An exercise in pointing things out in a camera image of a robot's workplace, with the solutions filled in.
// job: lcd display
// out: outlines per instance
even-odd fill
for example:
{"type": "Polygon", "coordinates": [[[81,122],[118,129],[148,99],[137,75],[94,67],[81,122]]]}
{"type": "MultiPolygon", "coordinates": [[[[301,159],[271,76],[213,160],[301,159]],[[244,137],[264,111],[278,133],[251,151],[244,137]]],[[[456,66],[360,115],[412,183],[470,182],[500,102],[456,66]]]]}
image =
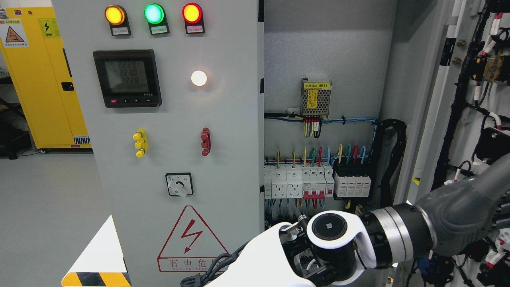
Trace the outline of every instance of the lcd display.
{"type": "Polygon", "coordinates": [[[112,93],[149,92],[143,61],[105,61],[112,93]]]}

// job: black and yellow stripe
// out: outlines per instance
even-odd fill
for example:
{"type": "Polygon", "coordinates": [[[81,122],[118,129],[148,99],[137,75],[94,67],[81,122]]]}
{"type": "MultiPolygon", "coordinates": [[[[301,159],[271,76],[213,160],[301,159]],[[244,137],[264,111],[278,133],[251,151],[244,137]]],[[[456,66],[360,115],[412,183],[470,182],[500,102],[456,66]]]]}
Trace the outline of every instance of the black and yellow stripe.
{"type": "Polygon", "coordinates": [[[130,287],[128,273],[70,272],[62,279],[64,287],[109,286],[130,287]]]}

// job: yellow safety cabinet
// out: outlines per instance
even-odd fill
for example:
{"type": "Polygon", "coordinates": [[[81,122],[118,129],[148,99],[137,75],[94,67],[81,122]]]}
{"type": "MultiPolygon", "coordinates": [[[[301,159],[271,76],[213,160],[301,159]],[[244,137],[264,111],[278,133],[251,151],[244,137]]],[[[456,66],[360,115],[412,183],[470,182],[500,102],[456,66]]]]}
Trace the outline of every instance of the yellow safety cabinet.
{"type": "Polygon", "coordinates": [[[36,147],[90,148],[53,8],[6,10],[0,49],[36,147]]]}

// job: red indicator light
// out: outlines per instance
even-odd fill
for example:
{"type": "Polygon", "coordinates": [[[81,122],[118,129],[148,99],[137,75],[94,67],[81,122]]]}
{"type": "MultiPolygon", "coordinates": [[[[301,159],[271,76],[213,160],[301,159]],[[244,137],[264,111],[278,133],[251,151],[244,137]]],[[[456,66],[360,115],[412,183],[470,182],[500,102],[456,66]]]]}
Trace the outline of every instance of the red indicator light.
{"type": "Polygon", "coordinates": [[[202,8],[197,3],[187,3],[183,7],[183,18],[188,23],[198,23],[202,19],[202,8]]]}

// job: yellow terminal connector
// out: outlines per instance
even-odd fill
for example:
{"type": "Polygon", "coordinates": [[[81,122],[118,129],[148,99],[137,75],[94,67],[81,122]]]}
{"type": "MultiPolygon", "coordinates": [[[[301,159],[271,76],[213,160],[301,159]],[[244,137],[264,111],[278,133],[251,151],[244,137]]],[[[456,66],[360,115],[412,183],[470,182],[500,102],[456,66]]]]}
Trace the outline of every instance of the yellow terminal connector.
{"type": "Polygon", "coordinates": [[[147,146],[147,135],[145,134],[144,129],[139,129],[134,135],[133,140],[136,140],[135,143],[135,149],[138,151],[136,152],[136,157],[141,158],[147,153],[148,146],[147,146]]]}

